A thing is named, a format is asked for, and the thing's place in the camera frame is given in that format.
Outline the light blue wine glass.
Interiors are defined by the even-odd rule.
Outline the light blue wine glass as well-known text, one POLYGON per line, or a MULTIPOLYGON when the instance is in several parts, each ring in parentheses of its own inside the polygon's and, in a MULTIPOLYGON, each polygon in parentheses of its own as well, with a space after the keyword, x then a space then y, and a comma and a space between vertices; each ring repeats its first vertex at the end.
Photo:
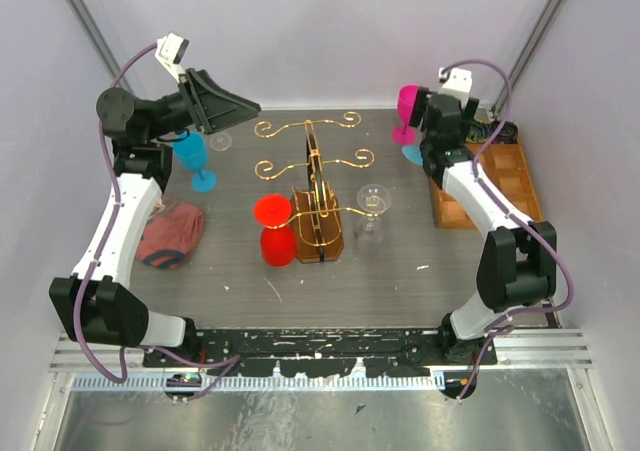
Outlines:
POLYGON ((193 173, 192 189, 199 193, 213 190, 217 176, 207 169, 209 156, 204 138, 198 133, 184 131, 176 137, 172 148, 182 166, 193 173))
POLYGON ((418 166, 423 165, 423 158, 421 154, 421 150, 418 146, 415 145, 403 145, 402 153, 404 157, 409 160, 411 163, 416 164, 418 166))

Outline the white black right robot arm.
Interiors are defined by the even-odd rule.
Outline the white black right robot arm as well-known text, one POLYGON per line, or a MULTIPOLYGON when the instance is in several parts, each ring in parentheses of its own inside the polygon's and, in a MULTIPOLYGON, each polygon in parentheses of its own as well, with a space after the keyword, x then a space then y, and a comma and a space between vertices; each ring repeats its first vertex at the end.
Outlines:
POLYGON ((459 365, 484 344, 491 326, 556 292, 555 228, 534 222, 493 184, 466 145, 477 100, 418 88, 409 124, 422 133, 426 175, 461 205, 484 238, 476 291, 437 330, 442 359, 459 365))

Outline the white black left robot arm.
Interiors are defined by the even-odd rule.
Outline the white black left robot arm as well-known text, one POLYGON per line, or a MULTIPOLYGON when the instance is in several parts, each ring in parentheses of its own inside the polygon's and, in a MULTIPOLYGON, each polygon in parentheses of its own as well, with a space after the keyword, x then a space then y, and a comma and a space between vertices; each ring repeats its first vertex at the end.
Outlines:
POLYGON ((204 70, 186 70, 177 87, 157 100, 119 87, 99 96, 96 112, 113 144, 117 185, 83 258, 70 276, 53 279, 49 297, 71 340, 165 347, 170 361, 188 367, 200 355, 193 321, 152 312, 129 290, 138 243, 171 174, 172 151, 157 140, 188 127, 213 134, 256 118, 261 107, 204 70))

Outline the pink wine glass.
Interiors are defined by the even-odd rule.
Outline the pink wine glass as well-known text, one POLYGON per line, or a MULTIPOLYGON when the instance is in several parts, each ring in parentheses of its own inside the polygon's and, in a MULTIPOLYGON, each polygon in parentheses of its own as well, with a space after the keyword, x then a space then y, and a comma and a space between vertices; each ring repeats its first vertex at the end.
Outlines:
POLYGON ((401 124, 392 131, 393 140, 399 145, 412 145, 416 139, 416 131, 410 126, 410 119, 419 86, 409 84, 403 86, 398 93, 396 112, 401 124))

